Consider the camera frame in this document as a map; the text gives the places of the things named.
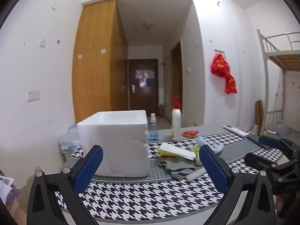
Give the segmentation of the person's right hand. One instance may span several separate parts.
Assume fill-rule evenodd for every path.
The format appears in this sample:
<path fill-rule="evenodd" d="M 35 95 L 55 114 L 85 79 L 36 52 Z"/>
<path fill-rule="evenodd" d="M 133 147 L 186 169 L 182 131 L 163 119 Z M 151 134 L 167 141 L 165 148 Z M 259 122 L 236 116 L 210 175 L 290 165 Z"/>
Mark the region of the person's right hand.
<path fill-rule="evenodd" d="M 274 196 L 274 205 L 276 209 L 276 213 L 278 214 L 284 205 L 284 198 L 281 195 Z"/>

